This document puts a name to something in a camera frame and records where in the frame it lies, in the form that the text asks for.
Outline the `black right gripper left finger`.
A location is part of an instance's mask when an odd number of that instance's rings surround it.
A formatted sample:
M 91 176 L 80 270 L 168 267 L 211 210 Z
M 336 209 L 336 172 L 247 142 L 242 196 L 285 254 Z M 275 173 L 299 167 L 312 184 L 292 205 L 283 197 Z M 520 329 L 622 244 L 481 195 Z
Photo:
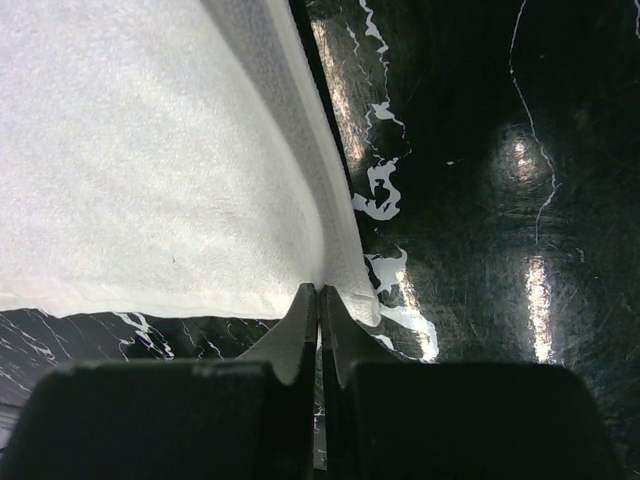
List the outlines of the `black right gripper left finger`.
M 316 291 L 233 360 L 81 362 L 36 385 L 5 479 L 309 479 Z

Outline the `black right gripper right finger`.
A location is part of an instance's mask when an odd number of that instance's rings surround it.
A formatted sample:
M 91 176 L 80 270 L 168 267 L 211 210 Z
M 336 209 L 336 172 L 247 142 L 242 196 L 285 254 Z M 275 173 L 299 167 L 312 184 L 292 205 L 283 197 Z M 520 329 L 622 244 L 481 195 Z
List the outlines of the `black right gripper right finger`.
M 551 365 L 397 359 L 319 296 L 331 479 L 620 479 L 596 403 Z

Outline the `white towel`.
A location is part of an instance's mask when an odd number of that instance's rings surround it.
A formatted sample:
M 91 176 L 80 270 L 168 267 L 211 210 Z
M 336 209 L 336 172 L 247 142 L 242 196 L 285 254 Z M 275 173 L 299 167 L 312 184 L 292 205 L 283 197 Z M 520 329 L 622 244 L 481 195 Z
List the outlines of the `white towel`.
M 1 5 L 1 307 L 380 308 L 286 1 Z

